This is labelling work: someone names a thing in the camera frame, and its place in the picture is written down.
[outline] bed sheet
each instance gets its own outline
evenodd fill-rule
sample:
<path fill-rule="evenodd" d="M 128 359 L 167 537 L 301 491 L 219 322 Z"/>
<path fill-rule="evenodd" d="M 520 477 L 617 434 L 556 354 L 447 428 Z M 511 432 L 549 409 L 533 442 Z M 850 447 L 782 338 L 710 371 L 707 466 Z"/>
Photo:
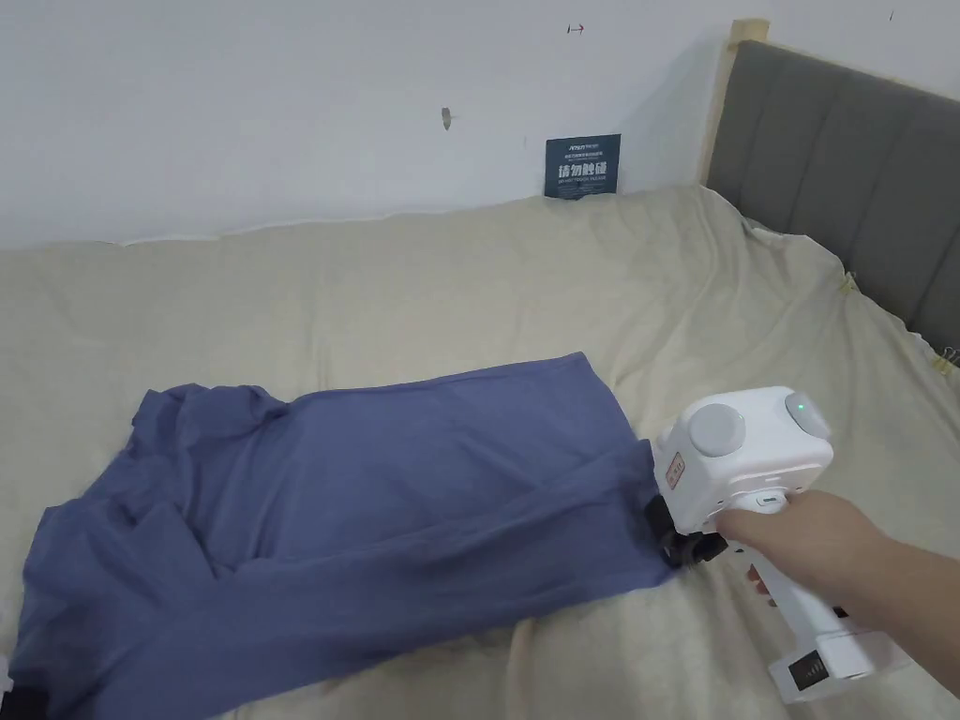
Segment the bed sheet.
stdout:
<path fill-rule="evenodd" d="M 641 437 L 700 396 L 785 384 L 834 428 L 818 482 L 960 555 L 960 380 L 809 238 L 700 187 L 272 228 L 211 242 L 0 253 L 0 653 L 43 508 L 119 451 L 148 389 L 292 399 L 583 350 Z M 789 634 L 732 558 L 656 590 L 427 648 L 231 713 L 274 718 L 947 718 L 920 668 L 808 706 Z"/>

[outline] red label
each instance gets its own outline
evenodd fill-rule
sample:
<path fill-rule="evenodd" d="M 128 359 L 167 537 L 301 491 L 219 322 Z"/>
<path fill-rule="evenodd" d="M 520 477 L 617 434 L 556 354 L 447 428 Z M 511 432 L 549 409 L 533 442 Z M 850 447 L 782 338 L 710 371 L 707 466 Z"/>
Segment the red label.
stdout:
<path fill-rule="evenodd" d="M 684 462 L 683 456 L 678 452 L 673 456 L 673 462 L 670 463 L 670 467 L 666 469 L 666 483 L 670 486 L 670 490 L 677 487 L 677 483 L 680 482 L 680 477 L 684 474 L 684 470 L 686 470 L 686 463 Z"/>

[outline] blue shirt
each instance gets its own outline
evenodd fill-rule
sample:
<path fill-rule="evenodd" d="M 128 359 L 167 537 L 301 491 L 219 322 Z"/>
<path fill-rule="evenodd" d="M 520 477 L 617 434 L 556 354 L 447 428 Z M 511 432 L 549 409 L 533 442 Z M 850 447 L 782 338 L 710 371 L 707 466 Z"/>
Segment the blue shirt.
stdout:
<path fill-rule="evenodd" d="M 580 353 L 291 403 L 149 392 L 39 524 L 12 677 L 53 720 L 206 718 L 663 582 L 656 491 Z"/>

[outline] headboard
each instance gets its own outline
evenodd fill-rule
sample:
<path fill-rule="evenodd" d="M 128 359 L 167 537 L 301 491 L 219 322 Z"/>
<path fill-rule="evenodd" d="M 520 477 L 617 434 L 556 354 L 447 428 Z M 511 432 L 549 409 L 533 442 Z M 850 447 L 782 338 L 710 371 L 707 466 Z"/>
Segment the headboard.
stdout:
<path fill-rule="evenodd" d="M 705 185 L 836 254 L 938 351 L 960 348 L 960 103 L 735 35 Z"/>

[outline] wall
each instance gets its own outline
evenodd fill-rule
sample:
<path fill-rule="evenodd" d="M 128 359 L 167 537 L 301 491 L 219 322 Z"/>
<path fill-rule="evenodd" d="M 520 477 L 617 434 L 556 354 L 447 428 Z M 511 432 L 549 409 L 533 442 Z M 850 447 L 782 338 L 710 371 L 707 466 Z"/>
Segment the wall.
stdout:
<path fill-rule="evenodd" d="M 0 246 L 494 204 L 577 134 L 623 133 L 622 191 L 691 181 L 737 17 L 960 95 L 960 3 L 900 3 L 10 0 Z"/>

